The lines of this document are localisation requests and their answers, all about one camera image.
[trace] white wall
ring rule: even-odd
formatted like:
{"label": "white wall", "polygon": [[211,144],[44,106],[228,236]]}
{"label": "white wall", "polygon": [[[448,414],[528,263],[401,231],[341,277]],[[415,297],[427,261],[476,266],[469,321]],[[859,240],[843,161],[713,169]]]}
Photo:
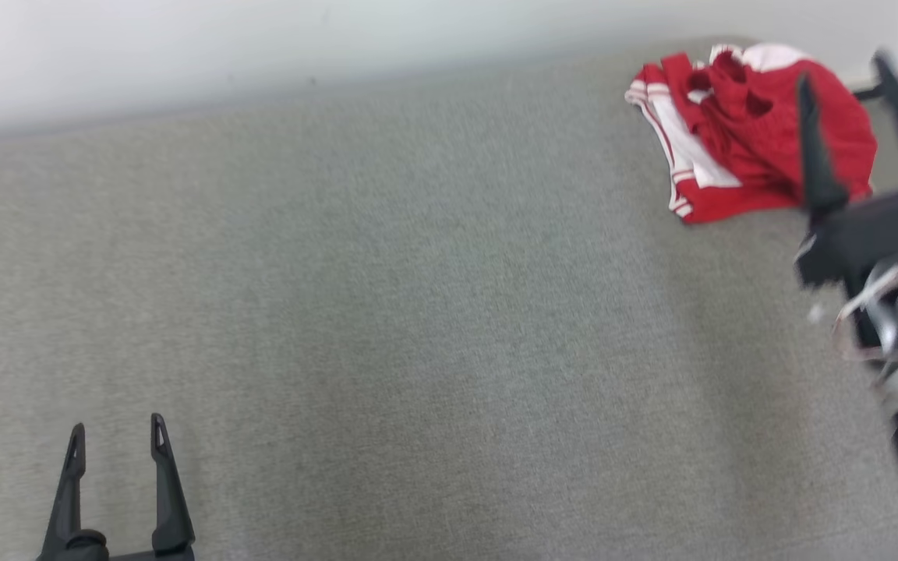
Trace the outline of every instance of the white wall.
{"label": "white wall", "polygon": [[0,0],[0,134],[581,43],[748,35],[858,84],[876,46],[898,58],[892,0],[763,1]]}

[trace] carpeted floor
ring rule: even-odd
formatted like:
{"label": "carpeted floor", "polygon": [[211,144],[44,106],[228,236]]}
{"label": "carpeted floor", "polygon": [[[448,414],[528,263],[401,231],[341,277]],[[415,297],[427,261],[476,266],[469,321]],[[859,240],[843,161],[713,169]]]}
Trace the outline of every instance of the carpeted floor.
{"label": "carpeted floor", "polygon": [[805,219],[667,212],[623,92],[679,47],[0,142],[0,560],[76,422],[149,547],[152,411],[202,559],[898,559]]}

